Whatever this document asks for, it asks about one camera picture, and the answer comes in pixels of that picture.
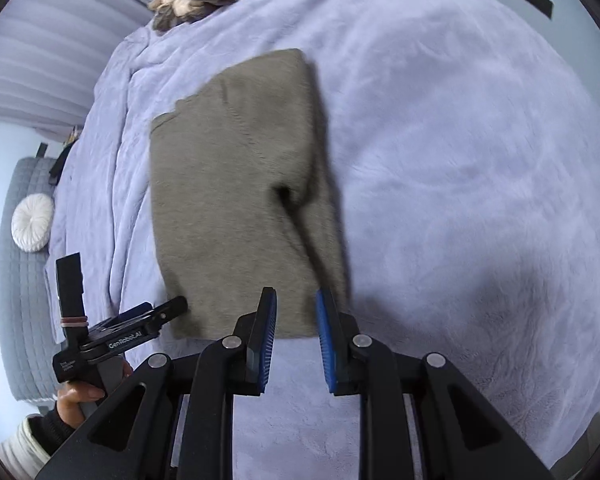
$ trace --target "curtain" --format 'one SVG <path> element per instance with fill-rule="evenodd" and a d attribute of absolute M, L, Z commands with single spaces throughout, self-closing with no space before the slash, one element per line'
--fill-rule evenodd
<path fill-rule="evenodd" d="M 10 0 L 0 14 L 0 120 L 64 140 L 82 125 L 93 87 L 150 0 Z"/>

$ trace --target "finger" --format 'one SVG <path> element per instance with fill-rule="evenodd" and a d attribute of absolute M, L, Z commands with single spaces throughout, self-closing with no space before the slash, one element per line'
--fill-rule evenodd
<path fill-rule="evenodd" d="M 81 381 L 65 383 L 58 392 L 58 402 L 78 404 L 79 402 L 93 402 L 101 399 L 105 393 L 95 386 Z"/>
<path fill-rule="evenodd" d="M 126 361 L 122 364 L 122 376 L 126 379 L 134 372 L 134 369 Z"/>

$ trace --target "black cuff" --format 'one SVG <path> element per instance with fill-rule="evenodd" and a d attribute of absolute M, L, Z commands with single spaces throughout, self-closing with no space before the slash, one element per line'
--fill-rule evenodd
<path fill-rule="evenodd" d="M 62 443 L 74 432 L 74 428 L 65 424 L 58 410 L 54 408 L 45 416 L 33 416 L 29 419 L 29 427 L 42 449 L 53 455 Z"/>

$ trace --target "tufted round pillow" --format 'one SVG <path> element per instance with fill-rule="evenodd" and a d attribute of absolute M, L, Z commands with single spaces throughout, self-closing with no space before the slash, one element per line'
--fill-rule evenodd
<path fill-rule="evenodd" d="M 26 253 L 35 253 L 48 242 L 54 201 L 44 193 L 25 197 L 11 218 L 11 236 L 16 245 Z"/>

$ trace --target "round white cushion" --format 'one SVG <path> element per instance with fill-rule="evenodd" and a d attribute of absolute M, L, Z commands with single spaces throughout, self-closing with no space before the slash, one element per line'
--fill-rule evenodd
<path fill-rule="evenodd" d="M 11 218 L 11 236 L 16 245 L 26 253 L 35 253 L 48 242 L 54 201 L 44 193 L 25 197 Z"/>

